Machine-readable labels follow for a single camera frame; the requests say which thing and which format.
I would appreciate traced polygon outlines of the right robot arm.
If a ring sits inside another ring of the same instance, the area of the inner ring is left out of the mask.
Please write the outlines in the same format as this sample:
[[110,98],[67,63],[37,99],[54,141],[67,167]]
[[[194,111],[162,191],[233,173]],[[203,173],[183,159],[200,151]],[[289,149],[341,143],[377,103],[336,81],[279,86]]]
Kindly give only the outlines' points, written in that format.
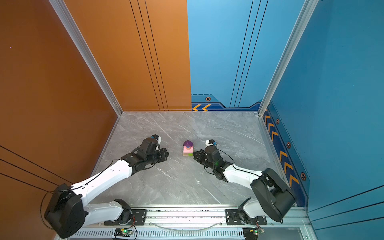
[[292,189],[270,168],[253,171],[238,167],[225,161],[220,151],[214,146],[193,152],[194,160],[220,181],[238,184],[251,189],[254,198],[247,198],[238,207],[238,219],[245,225],[252,225],[256,218],[267,216],[275,222],[282,223],[284,216],[296,202]]

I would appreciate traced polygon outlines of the purple house-shaped block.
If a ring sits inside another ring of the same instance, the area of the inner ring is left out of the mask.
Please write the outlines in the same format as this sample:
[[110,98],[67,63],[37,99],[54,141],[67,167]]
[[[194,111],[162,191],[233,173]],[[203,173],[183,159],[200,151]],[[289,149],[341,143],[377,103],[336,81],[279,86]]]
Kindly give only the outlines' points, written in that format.
[[183,143],[183,146],[184,146],[184,148],[186,148],[186,149],[191,149],[191,148],[193,148],[194,144],[193,144],[193,142],[191,142],[191,141],[189,141],[189,140],[186,140],[186,141]]

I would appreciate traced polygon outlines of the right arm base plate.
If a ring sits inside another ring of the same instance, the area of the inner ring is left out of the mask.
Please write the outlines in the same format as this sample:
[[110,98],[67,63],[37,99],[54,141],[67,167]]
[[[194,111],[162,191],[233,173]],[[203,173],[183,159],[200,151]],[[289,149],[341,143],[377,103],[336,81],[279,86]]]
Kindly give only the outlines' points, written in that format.
[[253,225],[253,226],[266,226],[267,219],[265,216],[258,216],[256,218],[246,217],[245,214],[240,214],[238,209],[225,209],[226,223],[228,226],[235,225]]

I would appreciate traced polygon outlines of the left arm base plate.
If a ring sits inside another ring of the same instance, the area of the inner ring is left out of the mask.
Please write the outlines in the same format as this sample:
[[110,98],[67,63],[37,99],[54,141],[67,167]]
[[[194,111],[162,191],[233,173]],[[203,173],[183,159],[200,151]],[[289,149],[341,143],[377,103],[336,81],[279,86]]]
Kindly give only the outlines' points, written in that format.
[[147,217],[146,209],[123,210],[122,214],[114,221],[105,221],[105,226],[143,226]]

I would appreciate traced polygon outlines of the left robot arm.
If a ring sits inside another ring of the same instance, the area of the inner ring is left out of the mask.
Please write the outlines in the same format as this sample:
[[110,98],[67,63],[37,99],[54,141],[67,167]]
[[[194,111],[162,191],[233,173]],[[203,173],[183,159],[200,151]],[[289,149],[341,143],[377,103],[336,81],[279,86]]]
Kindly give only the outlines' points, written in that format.
[[62,239],[71,237],[82,227],[103,221],[127,223],[130,208],[123,200],[95,205],[91,201],[118,182],[148,169],[149,165],[165,162],[168,156],[166,148],[144,158],[129,153],[95,176],[70,187],[66,184],[58,186],[44,213],[45,220]]

